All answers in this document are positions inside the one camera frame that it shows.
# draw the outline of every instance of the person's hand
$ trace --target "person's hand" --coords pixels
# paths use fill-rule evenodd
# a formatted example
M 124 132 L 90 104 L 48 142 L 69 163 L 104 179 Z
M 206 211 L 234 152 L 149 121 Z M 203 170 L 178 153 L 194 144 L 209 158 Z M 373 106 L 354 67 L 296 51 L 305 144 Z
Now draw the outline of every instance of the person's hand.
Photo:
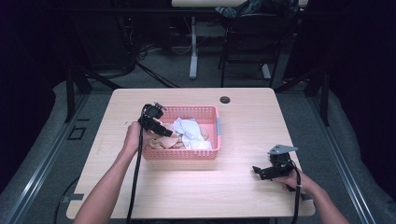
M 311 178 L 305 175 L 302 171 L 299 170 L 300 178 L 301 178 L 301 191 L 311 194 L 313 188 L 315 188 L 318 184 L 315 183 Z M 284 184 L 284 188 L 286 185 L 296 189 L 297 188 L 297 173 L 295 170 L 290 172 L 289 176 L 281 176 L 277 178 L 273 178 L 275 182 L 279 182 Z
M 124 140 L 123 149 L 132 151 L 134 154 L 137 151 L 139 146 L 139 136 L 140 136 L 140 124 L 137 121 L 132 122 L 132 124 L 128 127 L 128 131 Z M 143 145 L 144 148 L 151 139 L 157 138 L 159 135 L 153 133 L 151 131 L 146 132 L 143 130 Z

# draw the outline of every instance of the forearm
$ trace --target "forearm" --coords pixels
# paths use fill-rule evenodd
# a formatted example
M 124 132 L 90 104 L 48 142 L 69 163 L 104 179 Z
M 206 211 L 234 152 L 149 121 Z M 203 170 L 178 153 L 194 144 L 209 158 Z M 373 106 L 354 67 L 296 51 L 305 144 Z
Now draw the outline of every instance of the forearm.
M 108 223 L 134 153 L 122 150 L 78 211 L 74 223 Z
M 310 192 L 314 199 L 316 208 L 319 211 L 323 224 L 337 223 L 344 224 L 349 223 L 344 215 L 338 210 L 335 204 L 332 202 L 329 194 L 319 186 L 315 186 Z

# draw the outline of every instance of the black curtain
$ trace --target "black curtain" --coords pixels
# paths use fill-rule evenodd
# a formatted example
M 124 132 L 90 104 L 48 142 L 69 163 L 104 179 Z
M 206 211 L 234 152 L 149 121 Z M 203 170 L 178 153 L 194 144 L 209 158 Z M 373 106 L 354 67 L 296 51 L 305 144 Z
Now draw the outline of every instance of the black curtain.
M 396 200 L 394 6 L 385 0 L 310 0 L 307 11 L 346 12 L 346 17 L 303 21 L 285 77 L 326 64 L 330 89 L 357 135 L 361 160 Z
M 52 89 L 65 80 L 70 58 L 89 66 L 68 17 L 52 17 L 41 4 L 6 1 L 0 7 L 1 191 L 46 123 Z

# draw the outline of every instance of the chair leg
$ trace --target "chair leg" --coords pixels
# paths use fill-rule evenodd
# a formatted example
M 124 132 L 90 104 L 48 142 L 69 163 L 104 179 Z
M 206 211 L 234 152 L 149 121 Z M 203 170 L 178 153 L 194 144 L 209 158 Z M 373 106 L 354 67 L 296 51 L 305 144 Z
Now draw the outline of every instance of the chair leg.
M 220 55 L 220 60 L 219 60 L 219 64 L 218 64 L 218 69 L 221 68 L 222 60 L 223 60 L 223 54 L 221 53 L 221 55 Z
M 221 59 L 221 87 L 224 87 L 224 76 L 225 76 L 225 59 Z
M 275 74 L 276 74 L 276 68 L 277 68 L 277 60 L 275 60 L 275 62 L 274 62 L 274 69 L 273 69 L 272 74 L 271 74 L 269 88 L 272 88 L 272 85 L 274 83 L 274 78 L 275 78 Z

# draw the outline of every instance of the person's arm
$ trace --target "person's arm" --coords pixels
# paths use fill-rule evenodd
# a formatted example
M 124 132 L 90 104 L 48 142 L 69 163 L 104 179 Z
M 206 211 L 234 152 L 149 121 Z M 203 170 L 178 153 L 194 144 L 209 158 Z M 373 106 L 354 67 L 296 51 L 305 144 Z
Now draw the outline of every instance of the person's arm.
M 122 181 L 134 154 L 137 152 L 139 134 L 140 125 L 133 122 L 128 128 L 122 150 L 88 195 L 73 223 L 108 223 L 119 198 Z M 153 137 L 144 132 L 144 145 Z
M 276 182 L 287 184 L 292 188 L 296 188 L 296 172 L 293 170 L 290 176 L 283 176 L 274 178 Z M 338 210 L 335 204 L 332 202 L 329 194 L 315 181 L 309 178 L 304 173 L 300 172 L 301 176 L 301 191 L 304 191 L 312 196 L 316 208 L 319 211 L 320 218 L 324 224 L 337 223 L 344 224 L 349 223 L 344 215 Z

